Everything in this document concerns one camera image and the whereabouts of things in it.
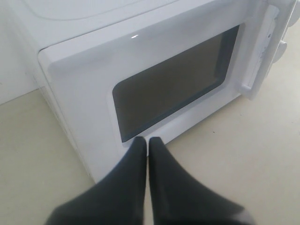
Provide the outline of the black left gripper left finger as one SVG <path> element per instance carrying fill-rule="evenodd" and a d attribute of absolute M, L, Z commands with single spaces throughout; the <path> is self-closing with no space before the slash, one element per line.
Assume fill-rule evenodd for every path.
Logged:
<path fill-rule="evenodd" d="M 136 137 L 124 157 L 100 182 L 54 209 L 47 225 L 142 225 L 147 144 Z"/>

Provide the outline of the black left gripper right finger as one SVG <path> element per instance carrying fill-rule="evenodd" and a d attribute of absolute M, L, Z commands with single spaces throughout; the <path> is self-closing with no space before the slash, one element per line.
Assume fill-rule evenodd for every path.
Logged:
<path fill-rule="evenodd" d="M 149 180 L 156 225 L 253 225 L 242 206 L 213 192 L 191 176 L 162 139 L 149 140 Z"/>

